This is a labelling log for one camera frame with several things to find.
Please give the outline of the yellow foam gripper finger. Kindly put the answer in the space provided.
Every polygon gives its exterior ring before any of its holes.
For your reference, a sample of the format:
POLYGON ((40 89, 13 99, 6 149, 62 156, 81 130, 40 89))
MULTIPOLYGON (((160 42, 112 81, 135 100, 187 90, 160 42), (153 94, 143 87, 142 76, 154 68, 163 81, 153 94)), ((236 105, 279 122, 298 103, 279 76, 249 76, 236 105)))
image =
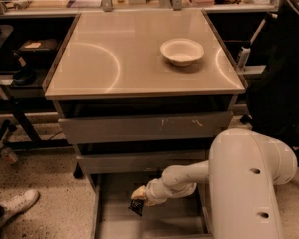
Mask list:
POLYGON ((133 191, 131 200, 146 200, 145 187, 142 185, 133 191))

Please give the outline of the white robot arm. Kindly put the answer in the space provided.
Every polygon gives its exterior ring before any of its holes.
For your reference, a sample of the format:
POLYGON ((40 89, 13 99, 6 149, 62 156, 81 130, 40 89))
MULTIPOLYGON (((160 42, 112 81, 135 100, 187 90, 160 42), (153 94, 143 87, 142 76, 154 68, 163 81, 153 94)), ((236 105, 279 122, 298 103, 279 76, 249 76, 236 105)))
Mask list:
POLYGON ((295 153, 286 143, 233 128, 213 141, 209 160, 166 168, 131 200, 162 204, 191 195, 207 181, 214 239, 285 239, 274 187, 291 181, 296 171, 295 153))

